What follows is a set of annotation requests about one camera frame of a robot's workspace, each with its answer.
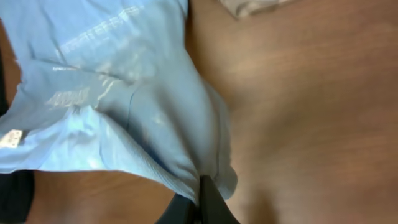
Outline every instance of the light blue shirt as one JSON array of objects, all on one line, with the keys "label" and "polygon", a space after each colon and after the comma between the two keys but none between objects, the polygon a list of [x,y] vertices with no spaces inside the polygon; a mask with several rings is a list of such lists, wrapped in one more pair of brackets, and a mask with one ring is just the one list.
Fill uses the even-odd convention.
[{"label": "light blue shirt", "polygon": [[5,0],[22,70],[0,134],[0,172],[120,170],[198,202],[209,175],[236,187],[226,105],[184,47],[186,0]]}]

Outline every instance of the light blue fabric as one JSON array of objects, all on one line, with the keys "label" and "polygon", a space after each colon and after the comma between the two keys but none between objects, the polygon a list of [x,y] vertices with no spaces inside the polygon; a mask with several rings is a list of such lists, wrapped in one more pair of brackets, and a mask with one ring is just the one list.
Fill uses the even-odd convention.
[{"label": "light blue fabric", "polygon": [[228,112],[184,48],[186,0],[3,0],[22,70],[0,172],[120,170],[198,202],[209,175],[236,187]]}]

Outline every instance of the clothing tag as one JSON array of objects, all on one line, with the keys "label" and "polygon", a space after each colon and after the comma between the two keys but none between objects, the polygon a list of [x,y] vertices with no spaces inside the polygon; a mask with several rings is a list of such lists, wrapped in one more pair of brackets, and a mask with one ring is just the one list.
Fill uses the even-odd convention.
[{"label": "clothing tag", "polygon": [[21,130],[11,130],[0,139],[0,147],[9,147],[15,149],[18,147],[21,137]]}]

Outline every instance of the black fabric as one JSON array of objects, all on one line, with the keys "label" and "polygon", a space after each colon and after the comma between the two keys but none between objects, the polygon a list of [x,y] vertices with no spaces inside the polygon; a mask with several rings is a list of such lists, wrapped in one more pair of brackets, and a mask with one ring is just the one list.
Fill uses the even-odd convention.
[{"label": "black fabric", "polygon": [[199,204],[175,194],[156,224],[239,224],[208,175],[200,177]]},{"label": "black fabric", "polygon": [[[4,69],[0,54],[0,116],[8,110],[4,85]],[[31,170],[0,174],[0,223],[26,221],[34,196],[34,175]]]}]

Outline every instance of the wooden surface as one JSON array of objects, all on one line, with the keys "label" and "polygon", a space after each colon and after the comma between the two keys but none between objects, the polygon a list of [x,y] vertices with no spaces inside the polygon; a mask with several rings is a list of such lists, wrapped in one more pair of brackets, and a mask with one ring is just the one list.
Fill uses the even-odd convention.
[{"label": "wooden surface", "polygon": [[[187,49],[231,108],[241,223],[398,223],[396,0],[298,0],[239,22],[193,0]],[[36,177],[28,223],[153,223],[173,195],[120,173]]]}]

